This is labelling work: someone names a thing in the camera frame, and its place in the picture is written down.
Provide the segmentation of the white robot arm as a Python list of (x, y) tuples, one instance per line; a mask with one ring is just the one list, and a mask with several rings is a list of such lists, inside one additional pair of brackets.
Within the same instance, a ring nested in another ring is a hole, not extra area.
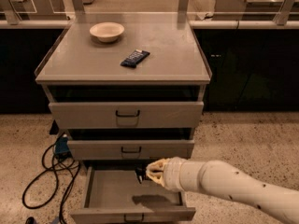
[(165, 189), (243, 203), (284, 224), (299, 224), (299, 191), (259, 181), (224, 161), (179, 157), (150, 163), (146, 176)]

